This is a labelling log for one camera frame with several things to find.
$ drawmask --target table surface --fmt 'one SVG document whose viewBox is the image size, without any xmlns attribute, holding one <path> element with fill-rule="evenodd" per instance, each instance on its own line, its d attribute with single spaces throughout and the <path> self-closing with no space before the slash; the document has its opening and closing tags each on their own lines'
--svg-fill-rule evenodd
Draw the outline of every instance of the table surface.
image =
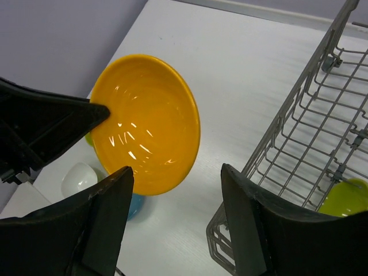
<svg viewBox="0 0 368 276">
<path fill-rule="evenodd" d="M 126 225 L 118 267 L 127 276 L 229 275 L 208 253 L 206 226 L 222 202 L 220 168 L 241 170 L 324 33 L 220 10 L 150 0 L 112 61 L 156 56 L 186 80 L 201 117 L 187 178 L 147 199 Z M 350 48 L 366 41 L 344 37 Z M 50 202 L 76 162 L 103 170 L 84 139 L 43 169 L 34 186 Z"/>
<path fill-rule="evenodd" d="M 24 217 L 25 215 L 50 205 L 50 202 L 29 182 L 19 185 L 12 198 L 0 214 L 0 219 Z"/>
</svg>

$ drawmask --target wire dish rack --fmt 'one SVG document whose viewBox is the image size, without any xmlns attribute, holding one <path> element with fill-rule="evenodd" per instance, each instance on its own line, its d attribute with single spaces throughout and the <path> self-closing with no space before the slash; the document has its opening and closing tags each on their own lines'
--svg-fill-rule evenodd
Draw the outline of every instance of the wire dish rack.
<svg viewBox="0 0 368 276">
<path fill-rule="evenodd" d="M 339 46 L 358 2 L 344 4 L 242 170 L 261 187 L 315 211 L 334 184 L 368 180 L 368 49 Z M 211 257 L 236 275 L 223 204 L 207 237 Z"/>
</svg>

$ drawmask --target orange bowl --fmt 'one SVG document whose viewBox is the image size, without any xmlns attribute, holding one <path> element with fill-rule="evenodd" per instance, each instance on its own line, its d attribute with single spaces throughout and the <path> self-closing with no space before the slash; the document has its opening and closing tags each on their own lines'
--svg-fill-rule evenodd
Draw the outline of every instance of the orange bowl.
<svg viewBox="0 0 368 276">
<path fill-rule="evenodd" d="M 184 180 L 200 145 L 200 118 L 188 85 L 172 67 L 153 56 L 122 57 L 99 76 L 90 102 L 111 112 L 91 131 L 109 174 L 131 166 L 133 192 L 144 196 Z"/>
</svg>

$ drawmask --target green bowl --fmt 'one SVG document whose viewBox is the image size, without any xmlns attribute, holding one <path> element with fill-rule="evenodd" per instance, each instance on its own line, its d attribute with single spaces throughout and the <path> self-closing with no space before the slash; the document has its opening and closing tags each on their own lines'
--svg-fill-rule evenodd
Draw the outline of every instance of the green bowl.
<svg viewBox="0 0 368 276">
<path fill-rule="evenodd" d="M 347 217 L 368 210 L 368 183 L 353 178 L 336 184 L 328 193 L 318 212 Z"/>
<path fill-rule="evenodd" d="M 93 147 L 93 142 L 92 142 L 92 138 L 91 138 L 91 134 L 90 133 L 87 133 L 86 136 L 86 141 L 87 141 L 87 144 L 90 145 L 91 147 Z"/>
</svg>

